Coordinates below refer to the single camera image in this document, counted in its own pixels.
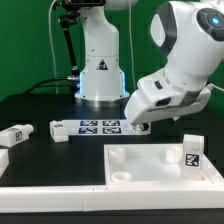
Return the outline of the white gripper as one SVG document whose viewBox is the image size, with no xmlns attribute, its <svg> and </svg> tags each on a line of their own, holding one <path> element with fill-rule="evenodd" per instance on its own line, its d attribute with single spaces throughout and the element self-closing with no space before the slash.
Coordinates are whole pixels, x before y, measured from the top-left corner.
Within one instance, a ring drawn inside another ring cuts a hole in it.
<svg viewBox="0 0 224 224">
<path fill-rule="evenodd" d="M 180 117 L 200 112 L 211 96 L 212 87 L 207 85 L 200 92 L 186 92 L 173 86 L 164 71 L 141 78 L 138 89 L 131 95 L 124 114 L 135 131 L 147 131 L 149 122 Z"/>
</svg>

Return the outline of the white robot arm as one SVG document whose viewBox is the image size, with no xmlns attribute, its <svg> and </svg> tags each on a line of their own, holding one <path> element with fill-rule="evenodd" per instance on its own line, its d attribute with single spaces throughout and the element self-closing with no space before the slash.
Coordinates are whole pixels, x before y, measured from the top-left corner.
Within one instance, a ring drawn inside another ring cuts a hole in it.
<svg viewBox="0 0 224 224">
<path fill-rule="evenodd" d="M 125 98 L 124 115 L 135 128 L 203 110 L 214 87 L 208 78 L 224 60 L 224 0 L 161 4 L 153 15 L 149 34 L 167 63 L 135 80 L 135 91 L 129 94 L 119 67 L 118 31 L 107 22 L 104 11 L 128 8 L 137 2 L 105 0 L 80 5 L 85 67 L 75 98 L 95 107 Z"/>
</svg>

